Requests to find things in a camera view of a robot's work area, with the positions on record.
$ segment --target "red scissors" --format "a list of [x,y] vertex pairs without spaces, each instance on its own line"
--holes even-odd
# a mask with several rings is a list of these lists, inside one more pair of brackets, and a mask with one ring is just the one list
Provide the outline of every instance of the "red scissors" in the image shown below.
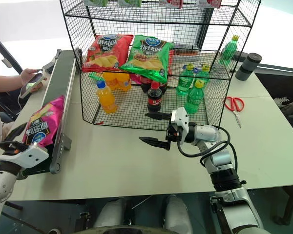
[[[226,104],[227,99],[230,100],[230,106]],[[238,122],[239,127],[241,128],[240,112],[244,109],[244,101],[239,97],[226,97],[225,107],[234,113],[235,119]]]

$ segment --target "metal wire rack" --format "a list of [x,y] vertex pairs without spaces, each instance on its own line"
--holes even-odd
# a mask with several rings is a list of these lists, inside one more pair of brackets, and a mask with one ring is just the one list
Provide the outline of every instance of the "metal wire rack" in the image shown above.
[[[224,99],[237,65],[235,60],[227,66],[222,65],[220,54],[232,36],[238,35],[239,52],[236,55],[240,56],[260,2],[222,0],[219,9],[203,9],[196,6],[196,0],[184,0],[181,9],[171,9],[160,7],[158,0],[143,0],[141,7],[119,7],[115,0],[110,0],[107,7],[88,7],[83,0],[60,0],[72,48],[80,51],[75,54],[79,68],[98,35],[142,34],[175,43],[161,112],[170,113],[186,102],[186,98],[177,96],[175,90],[183,66],[191,63],[200,69],[202,64],[209,64],[210,82],[205,88],[204,101],[198,113],[190,115],[190,120],[200,125],[220,124]],[[113,91],[118,111],[108,115],[95,95],[95,83],[89,73],[80,72],[84,121],[126,128],[163,131],[167,128],[167,121],[145,117],[147,96],[138,84],[133,83],[127,92]]]

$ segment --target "orange soda bottle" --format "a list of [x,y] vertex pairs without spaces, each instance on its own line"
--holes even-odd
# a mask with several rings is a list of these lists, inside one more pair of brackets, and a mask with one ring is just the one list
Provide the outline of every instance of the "orange soda bottle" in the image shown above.
[[97,91],[96,94],[99,97],[99,102],[105,111],[105,113],[115,113],[117,106],[115,103],[115,97],[112,94],[111,89],[105,85],[105,82],[102,80],[97,81]]
[[118,73],[115,72],[103,72],[103,79],[106,82],[106,85],[110,87],[111,90],[118,88],[118,82],[116,79]]
[[116,73],[118,87],[124,91],[131,88],[130,76],[128,73]]

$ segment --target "white table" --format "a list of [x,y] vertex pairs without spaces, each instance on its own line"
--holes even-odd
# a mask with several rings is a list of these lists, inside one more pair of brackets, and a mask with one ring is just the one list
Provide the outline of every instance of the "white table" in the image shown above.
[[[15,126],[29,120],[41,105],[44,90],[34,93]],[[224,110],[221,126],[231,135],[238,155],[238,174],[246,188],[293,185],[293,129],[266,89],[252,74],[247,81],[232,78],[229,96],[241,97],[242,129]],[[129,195],[213,191],[198,158],[177,149],[151,147],[138,137],[165,139],[165,132],[97,126],[82,120],[79,76],[75,77],[65,133],[72,139],[58,175],[31,175],[17,181],[10,200],[56,200]],[[197,148],[184,145],[196,153]]]

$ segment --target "red bottle cap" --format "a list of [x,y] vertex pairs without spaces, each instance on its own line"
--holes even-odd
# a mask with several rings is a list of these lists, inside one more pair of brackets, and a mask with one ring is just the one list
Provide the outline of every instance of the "red bottle cap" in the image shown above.
[[152,89],[159,89],[160,88],[160,83],[157,82],[157,81],[152,81],[151,88]]

